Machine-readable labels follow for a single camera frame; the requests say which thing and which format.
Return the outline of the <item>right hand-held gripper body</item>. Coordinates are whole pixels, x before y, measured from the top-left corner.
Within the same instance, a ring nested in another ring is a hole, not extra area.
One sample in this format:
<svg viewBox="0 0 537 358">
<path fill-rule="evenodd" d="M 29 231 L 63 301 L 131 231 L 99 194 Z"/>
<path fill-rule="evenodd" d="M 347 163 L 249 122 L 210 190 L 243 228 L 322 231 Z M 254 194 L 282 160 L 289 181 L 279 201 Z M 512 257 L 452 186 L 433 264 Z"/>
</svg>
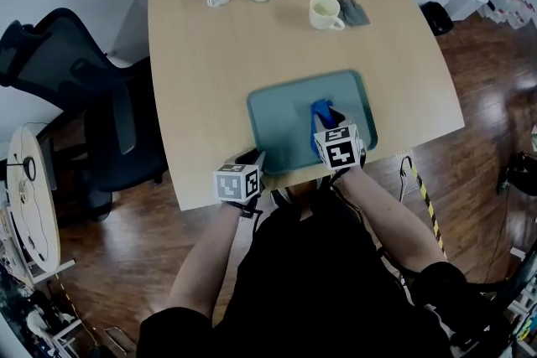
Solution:
<svg viewBox="0 0 537 358">
<path fill-rule="evenodd" d="M 319 157 L 328 169 L 362 165 L 364 146 L 355 124 L 317 132 L 314 139 Z"/>
</svg>

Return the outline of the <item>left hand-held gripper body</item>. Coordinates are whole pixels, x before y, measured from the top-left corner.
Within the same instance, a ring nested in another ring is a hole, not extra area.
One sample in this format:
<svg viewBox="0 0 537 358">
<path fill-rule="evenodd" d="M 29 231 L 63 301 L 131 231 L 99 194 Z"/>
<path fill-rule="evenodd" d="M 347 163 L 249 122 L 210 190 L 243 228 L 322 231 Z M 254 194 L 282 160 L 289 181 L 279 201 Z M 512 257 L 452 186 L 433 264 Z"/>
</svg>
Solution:
<svg viewBox="0 0 537 358">
<path fill-rule="evenodd" d="M 260 170 L 255 164 L 223 164 L 213 172 L 213 188 L 221 201 L 249 201 L 261 191 Z"/>
</svg>

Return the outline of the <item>blue cloth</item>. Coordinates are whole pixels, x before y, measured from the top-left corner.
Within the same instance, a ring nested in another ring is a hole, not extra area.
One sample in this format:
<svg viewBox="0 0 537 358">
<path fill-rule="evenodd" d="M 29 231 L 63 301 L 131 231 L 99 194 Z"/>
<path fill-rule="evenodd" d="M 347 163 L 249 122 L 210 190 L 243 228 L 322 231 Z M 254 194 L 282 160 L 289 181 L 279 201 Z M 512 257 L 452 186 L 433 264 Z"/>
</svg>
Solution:
<svg viewBox="0 0 537 358">
<path fill-rule="evenodd" d="M 335 128 L 335 122 L 332 119 L 331 113 L 329 110 L 330 106 L 332 106 L 332 102 L 326 99 L 320 99 L 318 101 L 314 101 L 311 104 L 310 106 L 311 127 L 313 126 L 312 117 L 314 115 L 319 115 L 320 117 L 323 117 L 323 123 L 326 129 Z"/>
</svg>

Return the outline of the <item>teal plastic tray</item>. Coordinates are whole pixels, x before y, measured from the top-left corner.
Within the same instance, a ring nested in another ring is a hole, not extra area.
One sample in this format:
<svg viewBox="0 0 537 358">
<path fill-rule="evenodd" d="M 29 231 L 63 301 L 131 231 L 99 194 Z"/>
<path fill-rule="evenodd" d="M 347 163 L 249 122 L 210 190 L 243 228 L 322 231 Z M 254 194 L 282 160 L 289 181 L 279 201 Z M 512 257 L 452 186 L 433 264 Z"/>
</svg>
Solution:
<svg viewBox="0 0 537 358">
<path fill-rule="evenodd" d="M 252 92 L 247 108 L 256 147 L 266 153 L 263 171 L 285 174 L 321 162 L 311 148 L 310 106 L 318 100 L 334 107 L 357 124 L 367 150 L 378 135 L 362 77 L 355 70 L 339 70 Z"/>
</svg>

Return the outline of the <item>person's left forearm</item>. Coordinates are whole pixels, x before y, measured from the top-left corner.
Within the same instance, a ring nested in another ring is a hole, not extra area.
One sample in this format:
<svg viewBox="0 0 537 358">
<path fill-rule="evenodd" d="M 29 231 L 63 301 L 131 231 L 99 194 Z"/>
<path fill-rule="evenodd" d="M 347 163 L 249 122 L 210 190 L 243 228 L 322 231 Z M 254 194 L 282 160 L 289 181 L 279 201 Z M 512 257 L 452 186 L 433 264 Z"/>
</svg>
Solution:
<svg viewBox="0 0 537 358">
<path fill-rule="evenodd" d="M 183 261 L 167 299 L 168 308 L 191 309 L 212 318 L 241 214 L 235 206 L 221 205 Z"/>
</svg>

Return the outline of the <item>person's left shoe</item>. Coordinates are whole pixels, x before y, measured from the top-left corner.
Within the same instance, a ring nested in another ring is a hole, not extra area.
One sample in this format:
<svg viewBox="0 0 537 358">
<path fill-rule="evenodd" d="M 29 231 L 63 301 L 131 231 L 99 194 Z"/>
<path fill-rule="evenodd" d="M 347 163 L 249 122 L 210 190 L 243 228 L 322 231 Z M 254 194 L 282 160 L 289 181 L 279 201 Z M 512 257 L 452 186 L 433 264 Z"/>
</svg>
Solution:
<svg viewBox="0 0 537 358">
<path fill-rule="evenodd" d="M 289 196 L 288 190 L 283 189 L 274 189 L 270 192 L 270 198 L 275 206 L 283 207 L 286 205 L 292 205 L 292 199 Z"/>
</svg>

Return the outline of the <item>yellow black striped tape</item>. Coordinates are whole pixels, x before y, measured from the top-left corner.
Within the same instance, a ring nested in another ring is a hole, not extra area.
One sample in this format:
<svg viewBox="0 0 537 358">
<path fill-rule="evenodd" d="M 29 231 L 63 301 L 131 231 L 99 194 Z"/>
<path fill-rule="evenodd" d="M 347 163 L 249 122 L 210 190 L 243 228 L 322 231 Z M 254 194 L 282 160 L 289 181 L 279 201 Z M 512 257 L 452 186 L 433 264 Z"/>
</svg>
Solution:
<svg viewBox="0 0 537 358">
<path fill-rule="evenodd" d="M 76 306 L 74 305 L 74 303 L 72 302 L 71 300 L 71 297 L 70 295 L 68 294 L 67 290 L 65 289 L 65 286 L 64 284 L 62 283 L 61 279 L 60 279 L 60 276 L 58 275 L 58 273 L 55 273 L 54 274 L 55 276 L 55 279 L 57 280 L 57 282 L 59 283 L 60 285 L 60 288 L 62 290 L 62 293 L 64 294 L 65 296 L 65 299 L 67 300 L 67 302 L 69 303 L 70 307 L 72 308 L 72 311 L 74 313 L 74 315 L 76 316 L 76 318 L 79 320 L 79 322 L 81 322 L 81 325 L 82 325 L 82 328 L 84 329 L 85 332 L 87 332 L 87 334 L 90 336 L 92 342 L 93 342 L 93 345 L 95 347 L 98 347 L 99 344 L 98 342 L 96 341 L 96 337 L 94 336 L 94 334 L 92 333 L 91 330 L 89 330 L 87 327 L 86 327 L 86 324 L 84 323 L 82 317 L 78 314 L 78 311 L 76 309 Z"/>
<path fill-rule="evenodd" d="M 423 201 L 425 202 L 425 205 L 427 206 L 427 210 L 428 210 L 428 213 L 429 213 L 429 216 L 430 216 L 430 221 L 431 221 L 431 224 L 433 226 L 433 233 L 435 235 L 437 244 L 438 244 L 439 248 L 441 249 L 444 257 L 447 258 L 446 250 L 445 250 L 445 247 L 444 247 L 444 242 L 443 242 L 443 239 L 442 239 L 442 236 L 441 236 L 440 227 L 439 227 L 438 221 L 437 221 L 436 216 L 435 216 L 434 207 L 432 205 L 432 202 L 430 200 L 429 194 L 428 194 L 427 189 L 425 187 L 425 182 L 421 178 L 417 168 L 414 166 L 414 162 L 412 161 L 411 157 L 408 157 L 408 164 L 409 164 L 409 167 L 410 167 L 410 169 L 412 171 L 413 177 L 414 177 L 414 179 L 416 180 L 416 182 L 417 182 L 417 184 L 419 186 L 421 197 L 422 197 Z"/>
</svg>

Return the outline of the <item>grey cloth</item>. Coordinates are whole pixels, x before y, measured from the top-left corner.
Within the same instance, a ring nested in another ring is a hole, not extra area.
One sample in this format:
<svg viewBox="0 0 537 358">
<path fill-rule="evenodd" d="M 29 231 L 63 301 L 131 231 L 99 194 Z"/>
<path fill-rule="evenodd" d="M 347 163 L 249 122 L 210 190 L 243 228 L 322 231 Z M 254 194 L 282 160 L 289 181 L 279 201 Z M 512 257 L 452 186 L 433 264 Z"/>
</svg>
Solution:
<svg viewBox="0 0 537 358">
<path fill-rule="evenodd" d="M 338 0 L 340 12 L 338 18 L 346 26 L 361 27 L 370 24 L 370 20 L 363 7 L 356 0 Z"/>
</svg>

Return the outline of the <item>cream mug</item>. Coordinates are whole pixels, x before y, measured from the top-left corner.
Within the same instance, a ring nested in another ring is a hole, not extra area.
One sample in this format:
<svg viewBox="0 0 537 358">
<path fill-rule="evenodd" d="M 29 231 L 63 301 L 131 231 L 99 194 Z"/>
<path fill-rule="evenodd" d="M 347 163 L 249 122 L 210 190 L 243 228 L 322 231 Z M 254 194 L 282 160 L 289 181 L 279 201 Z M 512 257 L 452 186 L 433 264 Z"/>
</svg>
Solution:
<svg viewBox="0 0 537 358">
<path fill-rule="evenodd" d="M 310 24 L 318 30 L 342 31 L 346 25 L 339 18 L 340 11 L 341 7 L 337 0 L 310 0 Z"/>
</svg>

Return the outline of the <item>black mesh office chair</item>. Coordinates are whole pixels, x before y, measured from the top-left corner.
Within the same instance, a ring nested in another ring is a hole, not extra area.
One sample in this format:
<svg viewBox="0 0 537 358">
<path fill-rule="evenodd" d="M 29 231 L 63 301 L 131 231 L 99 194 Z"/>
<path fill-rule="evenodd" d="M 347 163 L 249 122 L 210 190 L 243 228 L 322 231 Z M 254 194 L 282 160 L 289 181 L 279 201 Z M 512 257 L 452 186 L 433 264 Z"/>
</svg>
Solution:
<svg viewBox="0 0 537 358">
<path fill-rule="evenodd" d="M 68 8 L 53 10 L 36 25 L 8 25 L 0 37 L 0 86 L 51 103 L 67 120 L 83 116 L 83 143 L 59 151 L 45 145 L 53 168 L 73 173 L 80 211 L 61 216 L 62 226 L 102 221 L 113 193 L 161 182 L 168 164 L 150 59 L 114 65 Z"/>
</svg>

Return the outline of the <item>person's black clothing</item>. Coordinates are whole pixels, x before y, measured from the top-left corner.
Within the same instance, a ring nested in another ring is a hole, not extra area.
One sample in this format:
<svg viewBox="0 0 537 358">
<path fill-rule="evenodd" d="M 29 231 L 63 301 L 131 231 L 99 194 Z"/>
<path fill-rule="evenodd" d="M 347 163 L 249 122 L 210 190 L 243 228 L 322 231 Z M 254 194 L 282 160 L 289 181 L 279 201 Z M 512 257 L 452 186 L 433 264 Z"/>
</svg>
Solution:
<svg viewBox="0 0 537 358">
<path fill-rule="evenodd" d="M 336 195 L 307 219 L 274 211 L 256 230 L 219 324 L 166 309 L 140 327 L 137 358 L 495 358 L 508 321 L 447 262 L 404 290 Z"/>
</svg>

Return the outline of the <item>black waste bin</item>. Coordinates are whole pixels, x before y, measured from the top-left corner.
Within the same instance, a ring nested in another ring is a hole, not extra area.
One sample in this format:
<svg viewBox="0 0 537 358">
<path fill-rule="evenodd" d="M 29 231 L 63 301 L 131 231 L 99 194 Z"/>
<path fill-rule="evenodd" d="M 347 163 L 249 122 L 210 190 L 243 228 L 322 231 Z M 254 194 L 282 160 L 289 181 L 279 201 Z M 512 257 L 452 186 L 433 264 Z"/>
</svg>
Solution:
<svg viewBox="0 0 537 358">
<path fill-rule="evenodd" d="M 423 3 L 420 5 L 420 10 L 434 36 L 441 36 L 453 30 L 451 17 L 439 3 L 432 1 Z"/>
</svg>

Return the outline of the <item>round white side table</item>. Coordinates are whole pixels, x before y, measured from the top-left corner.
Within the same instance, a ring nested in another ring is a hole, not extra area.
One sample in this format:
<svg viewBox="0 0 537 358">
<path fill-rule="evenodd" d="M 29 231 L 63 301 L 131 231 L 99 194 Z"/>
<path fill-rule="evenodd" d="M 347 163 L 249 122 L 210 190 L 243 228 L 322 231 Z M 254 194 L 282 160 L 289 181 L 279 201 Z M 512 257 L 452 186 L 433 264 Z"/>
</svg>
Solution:
<svg viewBox="0 0 537 358">
<path fill-rule="evenodd" d="M 7 163 L 22 162 L 28 156 L 35 161 L 35 181 L 30 182 L 21 167 L 7 167 L 8 222 L 25 274 L 35 285 L 76 261 L 61 261 L 60 232 L 44 157 L 35 135 L 21 126 L 9 144 Z"/>
</svg>

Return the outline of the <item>clear storage boxes red labels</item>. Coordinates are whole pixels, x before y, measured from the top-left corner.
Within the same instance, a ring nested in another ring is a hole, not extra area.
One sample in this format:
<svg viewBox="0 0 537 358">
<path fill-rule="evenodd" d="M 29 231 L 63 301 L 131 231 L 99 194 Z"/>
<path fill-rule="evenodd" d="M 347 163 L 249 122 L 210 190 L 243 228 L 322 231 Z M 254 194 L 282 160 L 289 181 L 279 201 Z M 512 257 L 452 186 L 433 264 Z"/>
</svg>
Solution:
<svg viewBox="0 0 537 358">
<path fill-rule="evenodd" d="M 521 29 L 537 18 L 537 6 L 529 0 L 488 0 L 484 11 L 494 23 L 507 23 L 512 29 Z"/>
</svg>

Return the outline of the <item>grey metal floor frame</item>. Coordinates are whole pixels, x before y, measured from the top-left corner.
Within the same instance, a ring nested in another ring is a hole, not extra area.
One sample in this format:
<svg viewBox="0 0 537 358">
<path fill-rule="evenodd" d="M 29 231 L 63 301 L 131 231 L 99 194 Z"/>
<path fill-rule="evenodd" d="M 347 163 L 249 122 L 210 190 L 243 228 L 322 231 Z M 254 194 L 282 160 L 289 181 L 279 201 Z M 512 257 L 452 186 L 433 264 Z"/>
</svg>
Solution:
<svg viewBox="0 0 537 358">
<path fill-rule="evenodd" d="M 126 357 L 136 355 L 136 344 L 120 328 L 117 326 L 107 327 L 104 332 Z"/>
</svg>

